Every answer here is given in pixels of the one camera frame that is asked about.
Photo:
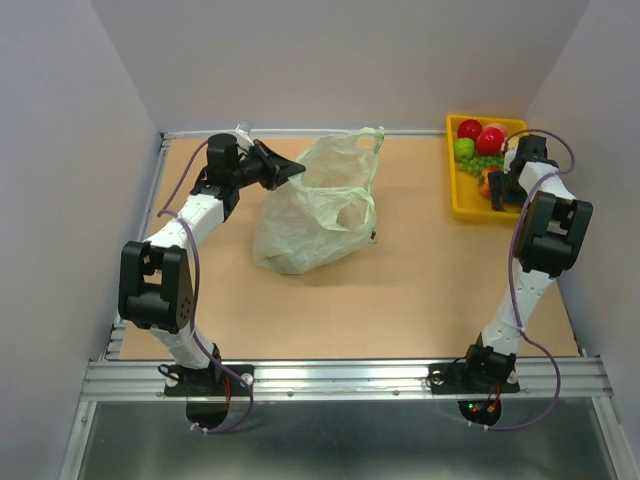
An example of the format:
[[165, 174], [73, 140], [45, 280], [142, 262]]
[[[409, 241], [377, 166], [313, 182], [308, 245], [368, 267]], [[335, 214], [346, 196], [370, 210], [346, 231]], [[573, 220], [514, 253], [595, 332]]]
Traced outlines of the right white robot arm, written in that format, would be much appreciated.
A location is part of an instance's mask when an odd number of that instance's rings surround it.
[[484, 181], [493, 209], [518, 206], [520, 213], [508, 251], [508, 289], [460, 366], [461, 381], [472, 390], [507, 383], [522, 341], [548, 353], [527, 336], [527, 325], [546, 290], [574, 266], [593, 214], [593, 205], [563, 183], [575, 166], [565, 140], [542, 129], [514, 136], [517, 145], [503, 147], [503, 168]]

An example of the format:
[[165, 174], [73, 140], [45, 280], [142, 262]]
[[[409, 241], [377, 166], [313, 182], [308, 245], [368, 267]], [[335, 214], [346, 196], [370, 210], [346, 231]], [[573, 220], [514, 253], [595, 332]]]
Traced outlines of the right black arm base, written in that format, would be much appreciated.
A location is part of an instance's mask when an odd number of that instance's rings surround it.
[[459, 395], [458, 407], [465, 420], [494, 427], [502, 414], [501, 395], [520, 391], [512, 378], [515, 363], [514, 354], [473, 344], [464, 357], [431, 364], [425, 383], [434, 395]]

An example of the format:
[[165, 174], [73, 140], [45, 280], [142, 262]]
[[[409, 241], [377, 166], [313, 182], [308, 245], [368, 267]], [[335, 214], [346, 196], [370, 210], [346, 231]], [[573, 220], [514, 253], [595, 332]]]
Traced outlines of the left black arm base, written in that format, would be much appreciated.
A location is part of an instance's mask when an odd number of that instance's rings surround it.
[[230, 433], [245, 422], [253, 408], [255, 367], [251, 364], [223, 364], [220, 368], [211, 363], [195, 370], [161, 363], [157, 370], [164, 377], [163, 395], [186, 400], [185, 415], [192, 431]]

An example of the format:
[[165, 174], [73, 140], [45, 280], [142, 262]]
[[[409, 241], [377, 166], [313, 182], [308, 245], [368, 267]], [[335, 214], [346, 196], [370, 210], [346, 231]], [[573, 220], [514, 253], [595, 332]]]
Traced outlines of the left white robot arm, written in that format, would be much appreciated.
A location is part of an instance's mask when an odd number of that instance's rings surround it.
[[221, 386], [223, 371], [215, 345], [195, 325], [198, 246], [228, 220], [241, 189], [258, 184], [273, 191], [305, 168], [244, 132], [212, 135], [196, 150], [206, 154], [206, 162], [180, 210], [164, 205], [159, 213], [167, 223], [122, 248], [118, 314], [155, 336], [189, 370], [191, 386], [210, 394]]

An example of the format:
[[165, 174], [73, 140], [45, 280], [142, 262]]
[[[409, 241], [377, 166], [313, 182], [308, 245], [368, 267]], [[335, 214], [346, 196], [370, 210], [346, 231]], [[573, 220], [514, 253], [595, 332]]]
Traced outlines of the light green plastic bag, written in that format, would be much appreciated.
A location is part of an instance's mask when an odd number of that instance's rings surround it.
[[256, 225], [253, 263], [286, 275], [307, 273], [375, 242], [373, 182], [382, 127], [324, 136], [296, 159], [305, 167], [271, 193]]

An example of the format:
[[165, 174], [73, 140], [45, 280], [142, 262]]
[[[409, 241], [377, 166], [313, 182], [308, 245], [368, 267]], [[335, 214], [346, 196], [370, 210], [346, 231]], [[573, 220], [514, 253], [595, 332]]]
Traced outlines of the orange persimmon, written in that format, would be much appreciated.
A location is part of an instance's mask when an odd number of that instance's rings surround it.
[[500, 172], [501, 170], [495, 167], [485, 168], [481, 171], [481, 174], [478, 178], [478, 188], [481, 196], [483, 196], [486, 199], [491, 198], [491, 187], [490, 187], [489, 176], [491, 174], [500, 173]]

